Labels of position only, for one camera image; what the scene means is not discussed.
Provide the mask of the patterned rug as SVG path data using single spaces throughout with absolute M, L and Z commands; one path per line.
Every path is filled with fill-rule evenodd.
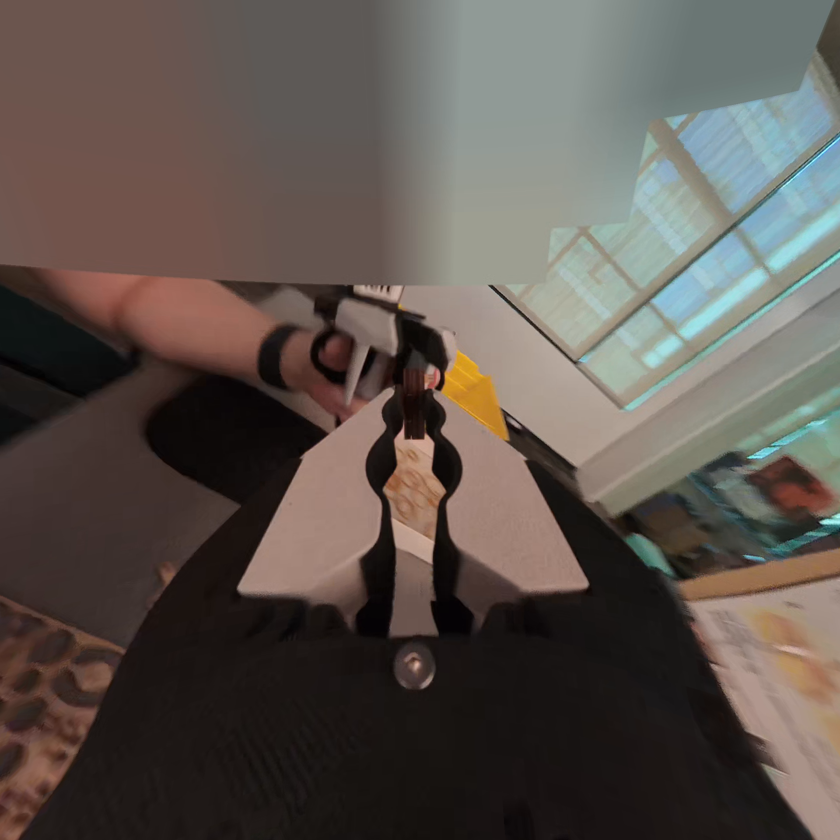
M 1 838 L 18 839 L 87 737 L 115 644 L 1 599 Z

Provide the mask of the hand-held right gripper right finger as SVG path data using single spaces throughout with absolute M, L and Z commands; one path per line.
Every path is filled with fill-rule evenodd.
M 457 404 L 427 395 L 433 472 L 444 489 L 433 552 L 437 634 L 468 636 L 498 604 L 574 597 L 589 581 L 527 460 Z

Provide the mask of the person's left forearm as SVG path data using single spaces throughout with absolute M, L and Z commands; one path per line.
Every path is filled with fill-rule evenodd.
M 159 360 L 255 384 L 273 321 L 213 280 L 60 269 L 33 273 L 82 321 Z

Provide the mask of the printed paper sheet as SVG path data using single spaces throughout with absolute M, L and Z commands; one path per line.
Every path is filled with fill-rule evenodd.
M 838 807 L 838 578 L 689 607 L 749 732 L 795 790 Z

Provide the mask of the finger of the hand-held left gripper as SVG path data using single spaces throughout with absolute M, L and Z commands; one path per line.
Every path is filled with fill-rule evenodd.
M 427 322 L 402 322 L 402 384 L 409 371 L 430 376 L 427 389 L 441 392 L 457 359 L 455 335 Z

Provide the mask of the window with blinds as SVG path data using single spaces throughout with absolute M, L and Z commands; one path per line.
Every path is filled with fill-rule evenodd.
M 657 119 L 631 213 L 560 227 L 547 277 L 495 292 L 630 411 L 838 260 L 838 80 Z

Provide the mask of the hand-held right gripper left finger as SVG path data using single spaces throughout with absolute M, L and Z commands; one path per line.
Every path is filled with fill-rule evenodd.
M 398 392 L 383 392 L 301 459 L 238 593 L 330 605 L 387 637 L 396 546 L 385 485 L 396 470 Z

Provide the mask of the dark brown wooden model part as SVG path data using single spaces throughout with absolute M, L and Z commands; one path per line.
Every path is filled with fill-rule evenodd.
M 425 437 L 426 372 L 420 366 L 406 367 L 402 374 L 403 435 L 405 440 Z

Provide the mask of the yellow box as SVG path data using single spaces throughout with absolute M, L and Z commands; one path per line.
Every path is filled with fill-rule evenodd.
M 444 379 L 444 396 L 494 435 L 509 441 L 507 422 L 493 382 L 480 372 L 473 360 L 458 351 L 455 363 Z

